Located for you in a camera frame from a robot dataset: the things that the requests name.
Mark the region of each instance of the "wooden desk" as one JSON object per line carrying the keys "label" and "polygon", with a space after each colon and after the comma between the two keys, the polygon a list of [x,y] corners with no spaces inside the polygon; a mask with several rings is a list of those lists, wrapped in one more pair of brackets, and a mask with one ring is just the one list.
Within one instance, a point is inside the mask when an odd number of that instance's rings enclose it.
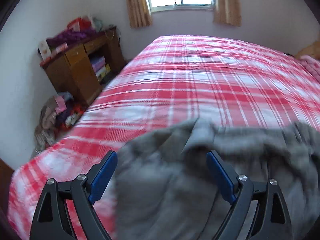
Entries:
{"label": "wooden desk", "polygon": [[58,93],[69,91],[76,101],[86,106],[89,106],[103,89],[90,63],[89,57],[92,54],[104,56],[113,74],[122,70],[126,62],[116,27],[73,45],[43,67]]}

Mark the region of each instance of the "white wall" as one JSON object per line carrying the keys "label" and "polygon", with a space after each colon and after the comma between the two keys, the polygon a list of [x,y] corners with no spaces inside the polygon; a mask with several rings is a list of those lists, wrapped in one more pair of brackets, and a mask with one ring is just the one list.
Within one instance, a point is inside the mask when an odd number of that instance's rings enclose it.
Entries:
{"label": "white wall", "polygon": [[39,67],[39,41],[89,11],[118,26],[126,58],[162,35],[228,37],[292,54],[318,37],[319,24],[303,0],[241,0],[241,6],[242,27],[214,24],[209,11],[176,10],[131,29],[125,0],[21,0],[0,32],[0,158],[14,169],[29,160],[41,107],[55,94]]}
{"label": "white wall", "polygon": [[212,23],[210,11],[154,13],[153,25],[130,29],[125,0],[88,0],[93,15],[121,31],[126,58],[141,52],[163,35],[191,34],[227,37],[296,54],[318,37],[319,24],[303,0],[241,0],[242,27]]}
{"label": "white wall", "polygon": [[34,148],[34,128],[55,94],[39,66],[39,41],[84,14],[85,0],[21,0],[0,32],[0,158],[16,169]]}

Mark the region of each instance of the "red plaid bedsheet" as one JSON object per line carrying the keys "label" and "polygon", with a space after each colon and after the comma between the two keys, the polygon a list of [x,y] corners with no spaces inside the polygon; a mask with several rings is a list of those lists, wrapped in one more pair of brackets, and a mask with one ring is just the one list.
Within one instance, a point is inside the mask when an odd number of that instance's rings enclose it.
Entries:
{"label": "red plaid bedsheet", "polygon": [[[319,95],[320,84],[282,52],[223,38],[160,37],[105,88],[67,137],[15,171],[8,219],[28,239],[47,179],[74,179],[108,150],[186,119],[262,127],[301,120],[319,130]],[[115,205],[110,182],[94,207],[111,237]],[[85,239],[74,206],[68,207],[78,239]]]}

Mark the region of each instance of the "desk drawer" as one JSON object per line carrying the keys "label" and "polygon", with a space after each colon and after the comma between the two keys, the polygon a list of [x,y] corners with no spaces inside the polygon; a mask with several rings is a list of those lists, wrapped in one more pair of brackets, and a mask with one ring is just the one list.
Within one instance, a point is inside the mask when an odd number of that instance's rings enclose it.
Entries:
{"label": "desk drawer", "polygon": [[105,39],[105,36],[98,37],[84,44],[85,51],[87,52],[87,54],[90,54],[91,52],[94,52],[106,42],[107,41]]}
{"label": "desk drawer", "polygon": [[86,57],[86,53],[84,51],[83,45],[79,45],[69,51],[66,52],[67,59],[70,65],[77,63],[82,58]]}

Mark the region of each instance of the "pink cloth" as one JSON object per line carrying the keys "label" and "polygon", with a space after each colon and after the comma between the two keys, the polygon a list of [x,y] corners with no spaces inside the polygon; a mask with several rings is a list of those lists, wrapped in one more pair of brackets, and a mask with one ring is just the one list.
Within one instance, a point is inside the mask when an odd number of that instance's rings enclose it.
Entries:
{"label": "pink cloth", "polygon": [[66,103],[64,102],[63,97],[57,96],[57,97],[54,97],[54,99],[56,100],[58,105],[58,107],[55,108],[55,111],[57,114],[60,114],[67,109],[67,106],[66,106]]}
{"label": "pink cloth", "polygon": [[300,63],[320,83],[320,62],[308,55],[303,55]]}

